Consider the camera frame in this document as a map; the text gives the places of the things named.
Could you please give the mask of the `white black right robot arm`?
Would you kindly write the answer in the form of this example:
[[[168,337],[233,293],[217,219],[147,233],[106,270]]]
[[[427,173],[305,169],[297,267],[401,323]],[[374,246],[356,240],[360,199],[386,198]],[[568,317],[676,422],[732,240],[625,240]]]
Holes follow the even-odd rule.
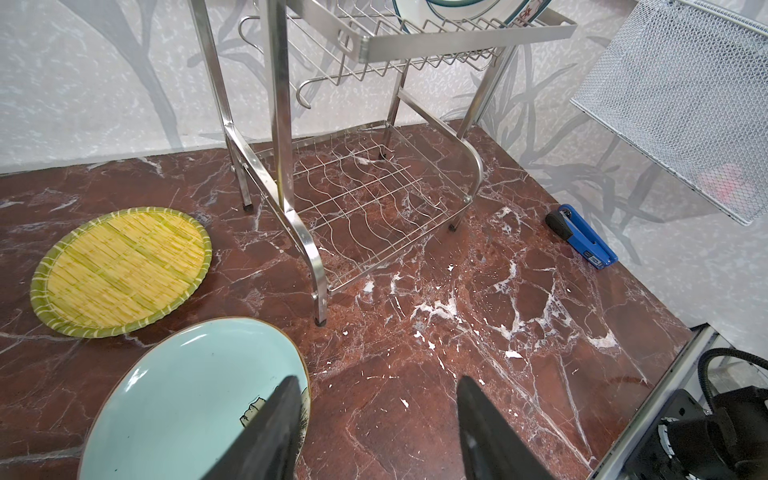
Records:
[[[718,357],[767,368],[765,359],[733,348],[703,353],[697,374],[709,410],[687,391],[675,391],[625,463],[628,478],[767,477],[767,390],[752,385],[715,393],[709,364]]]

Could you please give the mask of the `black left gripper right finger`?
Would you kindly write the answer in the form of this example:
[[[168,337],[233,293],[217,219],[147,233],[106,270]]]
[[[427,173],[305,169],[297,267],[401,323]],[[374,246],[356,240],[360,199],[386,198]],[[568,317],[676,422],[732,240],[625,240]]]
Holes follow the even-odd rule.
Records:
[[[478,384],[457,384],[462,460],[467,479],[552,479]]]

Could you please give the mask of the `white plate black quatrefoil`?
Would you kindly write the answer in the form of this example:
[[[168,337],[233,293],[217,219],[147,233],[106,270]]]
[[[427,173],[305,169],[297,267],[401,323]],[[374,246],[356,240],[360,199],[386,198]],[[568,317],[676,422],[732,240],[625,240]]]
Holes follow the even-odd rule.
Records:
[[[393,1],[396,16],[409,33],[522,26],[518,17],[528,1]]]

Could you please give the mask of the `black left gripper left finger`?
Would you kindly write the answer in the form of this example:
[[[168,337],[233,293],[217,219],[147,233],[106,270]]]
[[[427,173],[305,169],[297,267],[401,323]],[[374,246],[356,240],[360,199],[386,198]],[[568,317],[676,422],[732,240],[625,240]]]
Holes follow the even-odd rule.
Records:
[[[298,379],[287,376],[203,479],[293,479],[301,407]]]

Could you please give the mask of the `light green flower plate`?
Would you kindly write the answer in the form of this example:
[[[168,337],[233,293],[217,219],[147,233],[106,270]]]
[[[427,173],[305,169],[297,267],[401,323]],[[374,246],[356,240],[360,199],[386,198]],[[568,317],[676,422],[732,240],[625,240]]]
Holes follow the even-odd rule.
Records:
[[[309,372],[279,328],[248,317],[207,320],[145,353],[114,387],[88,433],[80,479],[200,479],[287,376],[311,409]]]

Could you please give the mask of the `white plate green text rim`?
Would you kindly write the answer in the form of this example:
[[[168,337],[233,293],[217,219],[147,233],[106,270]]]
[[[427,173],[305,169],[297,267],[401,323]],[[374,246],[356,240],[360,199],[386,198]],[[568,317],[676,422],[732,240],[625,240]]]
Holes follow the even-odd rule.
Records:
[[[518,20],[522,26],[530,25],[541,13],[547,9],[551,0],[529,0],[525,9],[520,13]]]

